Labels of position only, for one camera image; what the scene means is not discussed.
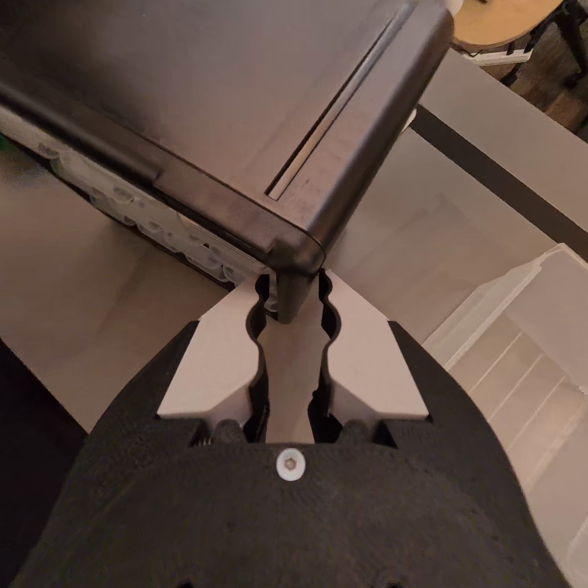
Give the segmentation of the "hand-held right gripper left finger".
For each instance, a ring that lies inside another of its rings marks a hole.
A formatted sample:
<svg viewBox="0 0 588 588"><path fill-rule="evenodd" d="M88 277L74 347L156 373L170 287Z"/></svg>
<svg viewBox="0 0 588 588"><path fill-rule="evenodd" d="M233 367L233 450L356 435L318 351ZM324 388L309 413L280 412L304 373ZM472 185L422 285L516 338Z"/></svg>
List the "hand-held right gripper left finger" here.
<svg viewBox="0 0 588 588"><path fill-rule="evenodd" d="M198 319L158 417L200 419L210 432L232 420L249 442L265 440L269 378L258 339L269 290L267 274L246 279Z"/></svg>

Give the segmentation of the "black drawer cabinet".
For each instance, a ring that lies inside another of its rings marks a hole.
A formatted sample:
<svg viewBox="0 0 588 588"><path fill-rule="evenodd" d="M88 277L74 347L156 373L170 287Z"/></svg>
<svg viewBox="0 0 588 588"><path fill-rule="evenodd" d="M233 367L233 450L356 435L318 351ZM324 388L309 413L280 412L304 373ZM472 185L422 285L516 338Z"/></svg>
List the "black drawer cabinet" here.
<svg viewBox="0 0 588 588"><path fill-rule="evenodd" d="M288 324L452 37L443 1L1 1L1 106L273 270Z"/></svg>

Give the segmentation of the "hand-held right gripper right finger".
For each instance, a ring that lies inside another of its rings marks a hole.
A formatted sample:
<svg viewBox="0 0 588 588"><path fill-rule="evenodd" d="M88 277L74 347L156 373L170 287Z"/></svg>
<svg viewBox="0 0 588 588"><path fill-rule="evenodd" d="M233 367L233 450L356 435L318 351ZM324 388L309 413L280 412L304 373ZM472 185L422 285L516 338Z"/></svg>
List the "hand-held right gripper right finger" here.
<svg viewBox="0 0 588 588"><path fill-rule="evenodd" d="M321 327L329 340L312 395L315 443L334 443L350 422L373 439L383 421L427 419L391 322L331 269L318 277Z"/></svg>

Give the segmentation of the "white stand base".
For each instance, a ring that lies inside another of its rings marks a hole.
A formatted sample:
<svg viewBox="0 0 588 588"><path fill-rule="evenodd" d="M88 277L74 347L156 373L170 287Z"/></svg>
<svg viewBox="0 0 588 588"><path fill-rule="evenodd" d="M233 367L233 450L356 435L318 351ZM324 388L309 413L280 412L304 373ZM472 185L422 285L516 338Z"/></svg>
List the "white stand base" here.
<svg viewBox="0 0 588 588"><path fill-rule="evenodd" d="M516 65L519 63L526 63L533 54L531 49L515 49L512 43L505 51L494 52L462 52L461 55L471 63L478 67L490 67L496 65Z"/></svg>

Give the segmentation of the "person's black clothing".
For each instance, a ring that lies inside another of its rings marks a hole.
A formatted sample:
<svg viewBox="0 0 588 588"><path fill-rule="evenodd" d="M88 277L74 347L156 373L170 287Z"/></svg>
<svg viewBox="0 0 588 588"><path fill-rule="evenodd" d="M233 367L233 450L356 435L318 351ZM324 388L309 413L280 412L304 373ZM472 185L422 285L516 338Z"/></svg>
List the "person's black clothing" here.
<svg viewBox="0 0 588 588"><path fill-rule="evenodd" d="M1 587L37 544L85 437L1 341Z"/></svg>

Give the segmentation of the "large clear plastic drawer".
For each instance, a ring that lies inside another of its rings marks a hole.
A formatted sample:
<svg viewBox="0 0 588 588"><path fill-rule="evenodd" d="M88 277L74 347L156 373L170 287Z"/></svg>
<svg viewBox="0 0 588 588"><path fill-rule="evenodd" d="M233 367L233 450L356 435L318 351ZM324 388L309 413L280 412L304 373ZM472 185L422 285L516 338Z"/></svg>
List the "large clear plastic drawer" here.
<svg viewBox="0 0 588 588"><path fill-rule="evenodd" d="M573 587L587 587L587 262L558 244L482 284L424 348L504 448Z"/></svg>

